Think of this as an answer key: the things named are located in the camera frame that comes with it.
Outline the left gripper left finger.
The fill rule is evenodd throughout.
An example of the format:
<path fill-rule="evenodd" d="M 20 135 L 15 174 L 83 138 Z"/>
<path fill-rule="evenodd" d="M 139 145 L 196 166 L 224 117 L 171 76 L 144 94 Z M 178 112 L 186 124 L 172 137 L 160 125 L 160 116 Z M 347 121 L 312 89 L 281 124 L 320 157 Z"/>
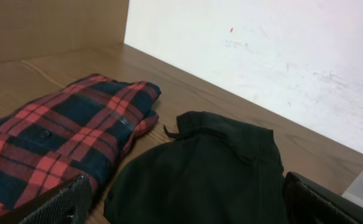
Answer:
<path fill-rule="evenodd" d="M 90 180 L 79 174 L 0 216 L 0 224 L 82 224 L 91 203 Z"/>

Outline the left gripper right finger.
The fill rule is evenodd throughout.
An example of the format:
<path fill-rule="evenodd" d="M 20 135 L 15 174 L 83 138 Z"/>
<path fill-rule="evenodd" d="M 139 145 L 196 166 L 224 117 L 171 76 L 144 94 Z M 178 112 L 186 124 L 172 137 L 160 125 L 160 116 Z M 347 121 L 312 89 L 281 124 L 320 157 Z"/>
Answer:
<path fill-rule="evenodd" d="M 363 208 L 307 179 L 288 172 L 283 197 L 291 224 L 363 224 Z"/>

